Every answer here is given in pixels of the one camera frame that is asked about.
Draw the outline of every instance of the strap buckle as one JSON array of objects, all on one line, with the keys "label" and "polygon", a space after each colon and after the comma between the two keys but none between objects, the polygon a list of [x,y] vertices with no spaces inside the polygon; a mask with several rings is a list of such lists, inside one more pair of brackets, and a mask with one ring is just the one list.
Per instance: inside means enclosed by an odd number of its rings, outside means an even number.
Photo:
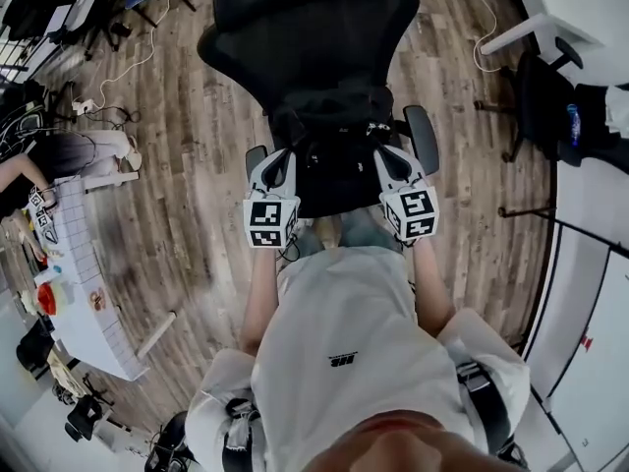
[{"label": "strap buckle", "polygon": [[478,362],[461,364],[456,369],[459,383],[463,384],[470,393],[474,393],[491,384],[488,374]]}]

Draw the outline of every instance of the white cable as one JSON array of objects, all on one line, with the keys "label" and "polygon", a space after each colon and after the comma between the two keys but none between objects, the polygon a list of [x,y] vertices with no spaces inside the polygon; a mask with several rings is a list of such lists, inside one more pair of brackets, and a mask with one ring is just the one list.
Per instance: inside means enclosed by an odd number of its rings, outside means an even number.
[{"label": "white cable", "polygon": [[[164,14],[162,14],[161,17],[157,20],[157,22],[155,23],[156,25],[159,25],[162,22],[162,20],[168,14],[168,11],[170,11],[170,0],[168,0],[168,6],[166,7],[166,12],[164,12]],[[105,96],[105,93],[102,90],[103,87],[105,86],[105,84],[117,83],[123,77],[125,77],[129,72],[131,72],[132,69],[138,67],[139,65],[143,65],[144,63],[146,63],[148,60],[150,60],[153,57],[153,55],[155,54],[155,43],[153,42],[153,35],[155,33],[155,30],[156,30],[156,28],[152,28],[151,31],[150,31],[150,54],[146,58],[142,59],[142,61],[139,61],[138,63],[134,63],[133,65],[131,65],[127,70],[125,70],[122,73],[122,75],[118,76],[116,79],[107,79],[106,81],[102,82],[102,84],[100,85],[100,88],[98,89],[98,90],[100,90],[100,95],[102,96],[102,105],[97,105],[95,103],[94,107],[97,110],[102,110],[102,108],[107,103],[107,97]]]},{"label": "white cable", "polygon": [[481,45],[481,42],[483,42],[483,40],[485,40],[486,38],[492,36],[495,33],[495,30],[498,28],[498,18],[495,16],[495,14],[493,13],[493,10],[489,6],[489,4],[486,2],[486,0],[481,0],[481,1],[485,4],[485,6],[487,7],[487,10],[490,11],[491,15],[493,16],[493,28],[491,29],[491,31],[489,33],[487,33],[486,35],[483,35],[481,38],[479,38],[476,41],[476,43],[474,44],[474,50],[472,51],[472,56],[474,58],[474,64],[476,65],[476,67],[479,70],[481,70],[482,72],[486,72],[488,74],[492,74],[494,72],[498,72],[500,69],[496,68],[496,69],[493,69],[493,70],[488,70],[486,68],[483,68],[479,64],[479,60],[477,58],[477,51],[479,50],[479,45]]}]

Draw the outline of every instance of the black logo on shirt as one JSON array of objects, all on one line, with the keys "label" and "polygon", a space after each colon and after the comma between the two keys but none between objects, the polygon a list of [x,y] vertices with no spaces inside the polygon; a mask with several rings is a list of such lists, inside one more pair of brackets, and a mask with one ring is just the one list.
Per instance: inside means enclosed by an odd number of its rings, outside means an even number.
[{"label": "black logo on shirt", "polygon": [[358,351],[352,353],[346,353],[345,355],[336,355],[335,357],[327,357],[330,359],[330,365],[332,367],[341,367],[354,362],[354,356],[358,354]]}]

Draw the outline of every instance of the orange object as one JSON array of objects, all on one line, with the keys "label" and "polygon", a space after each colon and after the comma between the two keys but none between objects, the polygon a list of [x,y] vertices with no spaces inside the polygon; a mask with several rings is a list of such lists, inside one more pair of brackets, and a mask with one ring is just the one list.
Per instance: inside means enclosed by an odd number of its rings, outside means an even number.
[{"label": "orange object", "polygon": [[57,314],[57,303],[55,302],[55,295],[52,293],[52,287],[50,283],[42,283],[37,288],[37,301],[41,305],[43,311],[50,316]]}]

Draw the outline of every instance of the white t-shirt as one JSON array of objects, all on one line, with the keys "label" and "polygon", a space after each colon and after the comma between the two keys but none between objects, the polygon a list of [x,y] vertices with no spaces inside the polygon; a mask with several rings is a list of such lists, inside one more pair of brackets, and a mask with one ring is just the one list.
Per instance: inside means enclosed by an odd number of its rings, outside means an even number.
[{"label": "white t-shirt", "polygon": [[393,410],[429,414],[486,450],[442,343],[488,367],[514,430],[529,396],[522,360],[471,310],[452,319],[441,342],[429,336],[417,326],[406,275],[404,258],[378,247],[327,250],[289,265],[257,358],[217,355],[193,400],[187,437],[201,466],[222,470],[215,434],[228,425],[217,387],[244,387],[249,375],[270,471],[299,472],[356,425]]}]

